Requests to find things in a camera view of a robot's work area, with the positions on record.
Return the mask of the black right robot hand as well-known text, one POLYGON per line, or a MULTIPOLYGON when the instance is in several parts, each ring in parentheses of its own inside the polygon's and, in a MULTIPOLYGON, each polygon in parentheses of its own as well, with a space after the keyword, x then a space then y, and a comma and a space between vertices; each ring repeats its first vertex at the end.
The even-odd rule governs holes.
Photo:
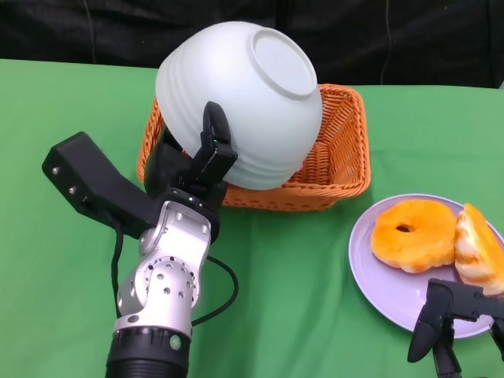
POLYGON ((491 337, 503 352, 503 301, 486 296, 482 287, 430 279, 413 329, 407 361, 418 362, 433 353, 438 377, 460 377, 461 367, 453 350, 454 320, 475 322, 489 316, 491 337))

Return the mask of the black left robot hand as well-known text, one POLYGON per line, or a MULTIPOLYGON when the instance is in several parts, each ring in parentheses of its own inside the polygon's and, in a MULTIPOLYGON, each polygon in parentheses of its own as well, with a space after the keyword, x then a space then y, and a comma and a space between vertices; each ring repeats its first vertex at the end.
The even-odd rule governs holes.
POLYGON ((172 136, 154 103, 143 134, 137 177, 154 198, 183 191, 216 212, 227 191, 224 177, 238 154, 232 148, 224 110, 215 102, 206 103, 197 141, 200 146, 190 157, 172 136))

